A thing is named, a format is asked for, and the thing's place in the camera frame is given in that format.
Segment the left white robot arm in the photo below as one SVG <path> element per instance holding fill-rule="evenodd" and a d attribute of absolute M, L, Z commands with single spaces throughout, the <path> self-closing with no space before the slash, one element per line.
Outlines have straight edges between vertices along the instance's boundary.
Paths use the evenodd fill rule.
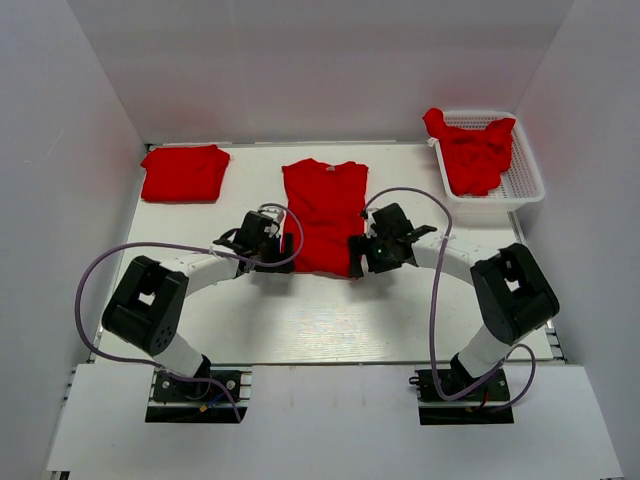
<path fill-rule="evenodd" d="M 177 387 L 199 399 L 211 387 L 211 363 L 178 333 L 190 295 L 251 271 L 290 273 L 301 251 L 281 226 L 290 215 L 266 204 L 248 212 L 240 227 L 225 232 L 203 251 L 170 260 L 134 258 L 102 316 L 111 334 L 146 353 L 158 368 L 177 376 Z"/>

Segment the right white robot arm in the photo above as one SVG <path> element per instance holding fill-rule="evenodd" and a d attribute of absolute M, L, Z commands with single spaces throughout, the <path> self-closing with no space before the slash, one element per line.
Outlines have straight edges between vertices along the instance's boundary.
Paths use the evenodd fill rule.
<path fill-rule="evenodd" d="M 447 274 L 474 288 L 482 326 L 450 361 L 452 388 L 459 396 L 477 397 L 517 342 L 559 313 L 559 300 L 525 245 L 489 249 L 433 226 L 415 227 L 396 203 L 374 211 L 371 219 L 368 232 L 348 239 L 349 276 L 361 278 L 405 264 L 432 269 L 431 340 L 439 276 Z"/>

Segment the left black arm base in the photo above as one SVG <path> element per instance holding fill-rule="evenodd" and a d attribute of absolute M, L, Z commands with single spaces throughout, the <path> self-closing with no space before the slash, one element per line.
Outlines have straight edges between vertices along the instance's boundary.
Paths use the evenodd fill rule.
<path fill-rule="evenodd" d="M 212 369 L 211 377 L 229 391 L 242 420 L 250 401 L 251 369 Z M 178 381 L 162 371 L 152 377 L 146 423 L 239 424 L 239 419 L 226 394 L 217 385 Z"/>

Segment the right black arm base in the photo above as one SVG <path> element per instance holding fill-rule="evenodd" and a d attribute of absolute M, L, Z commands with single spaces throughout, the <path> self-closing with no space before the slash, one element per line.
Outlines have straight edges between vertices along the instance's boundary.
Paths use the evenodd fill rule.
<path fill-rule="evenodd" d="M 417 394 L 421 426 L 514 423 L 512 408 L 500 409 L 511 400 L 511 392 L 503 370 L 499 370 L 478 389 L 455 401 L 446 401 L 438 395 L 430 369 L 415 370 L 408 383 Z"/>

